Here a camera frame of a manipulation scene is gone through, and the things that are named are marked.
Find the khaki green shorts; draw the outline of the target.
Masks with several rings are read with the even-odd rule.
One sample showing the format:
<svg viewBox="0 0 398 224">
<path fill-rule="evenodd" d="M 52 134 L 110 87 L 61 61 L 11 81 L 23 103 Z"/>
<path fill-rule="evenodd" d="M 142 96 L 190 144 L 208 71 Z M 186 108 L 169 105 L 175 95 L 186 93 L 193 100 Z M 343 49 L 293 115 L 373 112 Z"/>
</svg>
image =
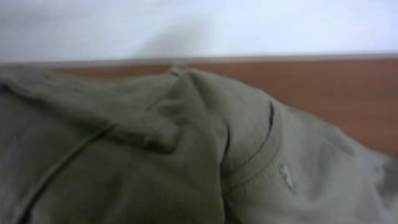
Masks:
<svg viewBox="0 0 398 224">
<path fill-rule="evenodd" d="M 2 223 L 396 223 L 397 159 L 208 72 L 1 69 Z"/>
</svg>

